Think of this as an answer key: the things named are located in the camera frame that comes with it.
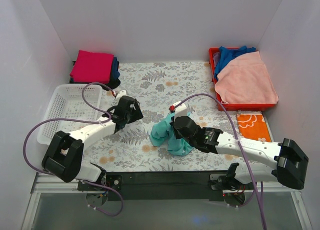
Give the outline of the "teal t shirt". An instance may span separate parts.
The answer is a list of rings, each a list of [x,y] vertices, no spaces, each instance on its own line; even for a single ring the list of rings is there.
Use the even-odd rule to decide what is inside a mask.
[[[171,126],[174,113],[167,115],[159,123],[152,127],[150,133],[150,141],[153,146],[160,147],[164,142],[167,142],[167,151],[174,156],[186,156],[194,148],[184,139],[177,139]]]

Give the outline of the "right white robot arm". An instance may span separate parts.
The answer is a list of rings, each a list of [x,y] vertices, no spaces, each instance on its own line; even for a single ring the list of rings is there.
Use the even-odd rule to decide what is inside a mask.
[[[251,182],[279,182],[295,190],[305,186],[309,158],[294,140],[285,138],[278,143],[236,139],[220,129],[202,128],[188,116],[174,117],[171,125],[177,139],[203,153],[234,155],[260,163],[256,168],[231,164],[226,175],[214,181],[223,189],[237,189]]]

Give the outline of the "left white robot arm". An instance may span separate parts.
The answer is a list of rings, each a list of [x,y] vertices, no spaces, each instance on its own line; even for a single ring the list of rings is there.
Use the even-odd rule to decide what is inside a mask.
[[[108,109],[97,124],[87,125],[79,130],[54,134],[42,160],[44,170],[66,183],[77,180],[89,181],[95,190],[106,186],[105,170],[83,160],[83,153],[100,139],[123,129],[127,124],[143,118],[139,102],[129,96],[122,96],[118,105]]]

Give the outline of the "white plastic basket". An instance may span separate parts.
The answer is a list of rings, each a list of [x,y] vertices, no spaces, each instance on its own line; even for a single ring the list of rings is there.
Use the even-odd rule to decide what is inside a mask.
[[[99,85],[63,84],[56,87],[44,115],[44,120],[55,118],[96,121],[100,112],[91,108],[99,108],[103,89]],[[54,134],[60,130],[71,132],[81,129],[85,123],[70,121],[52,121],[40,126],[37,141],[49,145]]]

